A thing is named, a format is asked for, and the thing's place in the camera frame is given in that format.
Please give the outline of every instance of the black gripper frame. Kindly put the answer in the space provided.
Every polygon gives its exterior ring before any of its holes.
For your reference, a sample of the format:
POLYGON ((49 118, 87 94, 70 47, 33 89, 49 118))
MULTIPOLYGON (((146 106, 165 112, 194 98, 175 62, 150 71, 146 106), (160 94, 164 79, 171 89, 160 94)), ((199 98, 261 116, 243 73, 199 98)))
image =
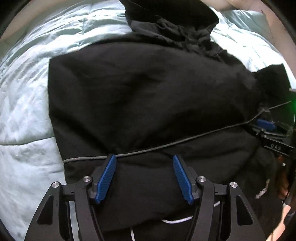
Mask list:
POLYGON ((199 197, 195 199, 195 213, 186 241, 209 241, 215 202, 220 201, 220 221, 216 239, 225 241, 265 241, 259 221, 240 187, 231 182, 228 185, 212 183, 205 177, 198 178, 192 167, 179 159, 185 175, 195 178, 199 197))
POLYGON ((96 202, 98 182, 104 176, 104 170, 112 158, 115 156, 110 154, 103 165, 94 170, 91 177, 86 176, 68 185, 54 182, 33 216, 25 241, 74 241, 69 201, 75 201, 80 240, 104 241, 91 203, 96 202))

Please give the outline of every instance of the white cable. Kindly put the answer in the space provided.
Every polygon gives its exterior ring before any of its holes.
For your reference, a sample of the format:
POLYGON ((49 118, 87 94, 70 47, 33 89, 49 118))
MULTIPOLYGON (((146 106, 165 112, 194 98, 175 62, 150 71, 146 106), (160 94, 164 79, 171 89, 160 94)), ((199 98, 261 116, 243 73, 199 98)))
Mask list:
POLYGON ((179 220, 173 220, 173 221, 169 221, 169 220, 165 220, 163 219, 162 221, 164 223, 169 223, 169 224, 174 224, 174 223, 182 223, 182 222, 186 222, 188 220, 192 219, 192 216, 190 217, 187 217, 187 218, 182 218, 182 219, 179 219, 179 220))
POLYGON ((132 239, 132 241, 135 241, 135 235, 134 235, 134 233, 133 233, 132 228, 131 228, 131 239, 132 239))
POLYGON ((220 204, 220 201, 216 202, 216 203, 214 204, 214 207, 218 206, 219 204, 220 204))
MULTIPOLYGON (((220 201, 216 202, 216 203, 214 204, 214 207, 218 206, 219 204, 220 204, 220 201)), ((163 221, 164 223, 168 223, 168 224, 175 224, 175 223, 186 222, 186 221, 188 221, 188 220, 190 220, 190 219, 192 219, 192 216, 187 217, 187 218, 178 219, 178 220, 172 220, 172 221, 169 221, 169 220, 165 220, 165 219, 163 219, 162 221, 163 221)))

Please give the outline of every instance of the black jacket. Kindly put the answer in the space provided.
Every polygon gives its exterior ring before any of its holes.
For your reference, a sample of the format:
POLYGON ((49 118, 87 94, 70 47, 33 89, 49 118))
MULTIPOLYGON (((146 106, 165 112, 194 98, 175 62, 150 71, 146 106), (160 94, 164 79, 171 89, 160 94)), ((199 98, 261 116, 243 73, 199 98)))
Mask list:
MULTIPOLYGON (((172 156, 182 155, 214 183, 237 181, 254 198, 274 176, 276 161, 242 124, 262 107, 286 102, 289 81, 282 65, 251 73, 211 42, 218 18, 202 2, 188 5, 195 11, 187 15, 183 5, 163 11, 163 1, 122 3, 133 33, 50 61, 49 115, 63 160, 142 151, 118 159, 97 209, 106 240, 131 240, 130 227, 136 240, 183 240, 190 221, 161 221, 192 215, 172 156)), ((289 105, 272 114, 293 121, 289 105)), ((67 183, 102 162, 66 161, 67 183)), ((278 218, 269 217, 266 235, 278 218)))

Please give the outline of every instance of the silver bolt head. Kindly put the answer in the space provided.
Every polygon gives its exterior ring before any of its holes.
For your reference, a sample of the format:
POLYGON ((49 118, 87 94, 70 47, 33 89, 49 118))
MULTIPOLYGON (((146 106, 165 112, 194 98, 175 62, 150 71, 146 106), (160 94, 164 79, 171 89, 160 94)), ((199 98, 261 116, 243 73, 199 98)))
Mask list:
POLYGON ((233 187, 233 188, 237 188, 238 185, 237 185, 237 183, 235 183, 235 182, 231 182, 231 183, 230 183, 230 186, 233 187))
POLYGON ((52 187, 53 188, 57 188, 58 186, 59 186, 59 183, 58 182, 55 182, 55 183, 52 184, 52 187))
POLYGON ((204 176, 199 176, 197 179, 202 183, 207 180, 204 176))
POLYGON ((91 180, 91 177, 90 177, 90 176, 85 176, 85 177, 83 178, 83 181, 84 181, 85 183, 89 182, 90 180, 91 180))

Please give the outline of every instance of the gray cord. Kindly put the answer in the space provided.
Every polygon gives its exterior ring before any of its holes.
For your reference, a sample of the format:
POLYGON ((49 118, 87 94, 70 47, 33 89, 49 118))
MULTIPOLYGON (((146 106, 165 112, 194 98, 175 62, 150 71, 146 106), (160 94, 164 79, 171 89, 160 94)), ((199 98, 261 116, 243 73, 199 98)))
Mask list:
MULTIPOLYGON (((274 108, 277 108, 277 107, 280 107, 280 106, 285 105, 285 104, 288 104, 290 102, 291 101, 288 101, 288 102, 285 102, 283 104, 279 104, 279 105, 273 106, 273 107, 269 108, 269 110, 274 109, 274 108)), ((213 130, 213 131, 202 133, 202 134, 199 134, 199 135, 196 135, 196 136, 193 136, 193 137, 188 137, 188 138, 185 138, 185 139, 182 139, 182 140, 179 140, 179 141, 175 141, 175 142, 172 142, 172 143, 168 143, 168 144, 165 144, 165 145, 162 145, 162 146, 157 146, 157 147, 153 147, 153 148, 149 148, 149 149, 145 149, 145 150, 140 150, 140 151, 129 152, 129 153, 117 154, 115 156, 117 158, 119 158, 119 157, 126 157, 126 156, 134 156, 134 155, 138 155, 138 154, 143 154, 143 153, 147 153, 147 152, 151 152, 151 151, 163 149, 163 148, 166 148, 166 147, 174 146, 174 145, 177 145, 177 144, 180 144, 180 143, 184 143, 184 142, 187 142, 187 141, 190 141, 190 140, 199 138, 199 137, 206 136, 208 134, 212 134, 212 133, 217 132, 217 131, 222 131, 222 130, 229 129, 229 128, 232 128, 232 127, 237 127, 237 126, 245 125, 245 124, 248 124, 251 121, 253 121, 255 118, 257 118, 263 112, 264 112, 264 110, 262 109, 257 115, 255 115, 252 119, 250 119, 250 120, 248 120, 246 122, 242 122, 242 123, 239 123, 239 124, 234 124, 234 125, 231 125, 231 126, 226 126, 226 127, 220 128, 220 129, 216 129, 216 130, 213 130)), ((63 160, 63 163, 69 163, 69 162, 73 162, 73 161, 84 161, 84 160, 102 160, 102 159, 106 159, 106 158, 107 158, 107 156, 83 156, 83 157, 74 157, 74 158, 69 158, 69 159, 63 160)))

